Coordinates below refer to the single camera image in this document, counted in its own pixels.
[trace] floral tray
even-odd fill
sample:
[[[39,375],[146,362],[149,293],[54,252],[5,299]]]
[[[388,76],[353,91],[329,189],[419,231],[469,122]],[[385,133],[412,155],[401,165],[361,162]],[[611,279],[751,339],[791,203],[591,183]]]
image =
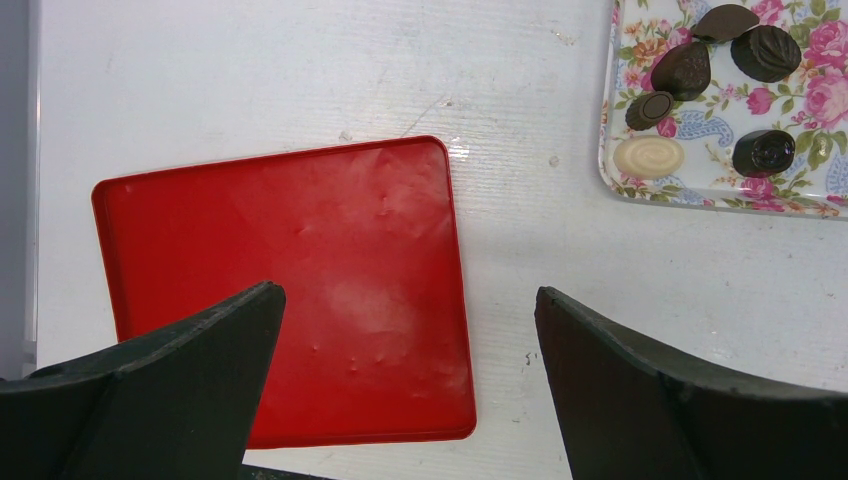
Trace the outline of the floral tray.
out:
[[[710,46],[713,80],[704,94],[678,103],[651,130],[628,128],[626,109],[651,89],[650,72],[663,54],[691,41],[692,27],[710,8],[728,3],[789,31],[803,52],[798,70],[782,82],[763,84],[736,67],[729,44]],[[615,0],[601,115],[604,181],[628,199],[848,217],[848,8],[842,7],[848,0]],[[793,135],[795,161],[779,175],[742,177],[732,167],[733,147],[762,129]],[[612,153],[619,143],[656,134],[683,146],[680,170],[643,181],[616,168]]]

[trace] paisley pattern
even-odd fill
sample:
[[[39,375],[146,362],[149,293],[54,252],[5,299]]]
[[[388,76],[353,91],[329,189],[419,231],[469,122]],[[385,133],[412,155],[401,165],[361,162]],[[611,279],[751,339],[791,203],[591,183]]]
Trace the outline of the paisley pattern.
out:
[[[686,188],[686,185],[683,182],[675,177],[674,175],[669,175],[667,177],[658,178],[654,180],[654,185],[658,187],[665,187],[666,185],[674,185],[676,187],[680,187],[681,190],[677,192],[676,197],[672,197],[670,199],[671,203],[685,204],[685,205],[708,205],[707,197],[701,195],[700,193]]]
[[[680,140],[695,140],[698,138],[718,135],[718,144],[722,147],[733,145],[733,130],[730,125],[718,117],[704,118],[704,112],[688,110],[680,112],[681,123],[677,128]]]
[[[831,160],[825,184],[829,194],[848,195],[848,156],[837,155]]]

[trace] red plastic tray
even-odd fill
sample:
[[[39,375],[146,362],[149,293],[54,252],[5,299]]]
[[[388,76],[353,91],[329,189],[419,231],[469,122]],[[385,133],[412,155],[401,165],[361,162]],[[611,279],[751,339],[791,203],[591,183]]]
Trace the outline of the red plastic tray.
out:
[[[462,272],[438,139],[116,178],[92,202],[121,341],[262,280],[286,289],[251,448],[471,434]]]

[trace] white surface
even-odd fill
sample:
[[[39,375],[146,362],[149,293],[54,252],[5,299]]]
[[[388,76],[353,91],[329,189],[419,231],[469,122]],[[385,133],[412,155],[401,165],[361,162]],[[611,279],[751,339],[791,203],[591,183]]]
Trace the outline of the white surface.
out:
[[[477,431],[247,462],[351,480],[568,478],[536,358],[534,297],[546,284],[708,360],[848,390],[848,225],[629,204],[601,183],[609,5],[42,8],[40,366],[115,341],[89,204],[98,180],[429,133],[452,152]]]

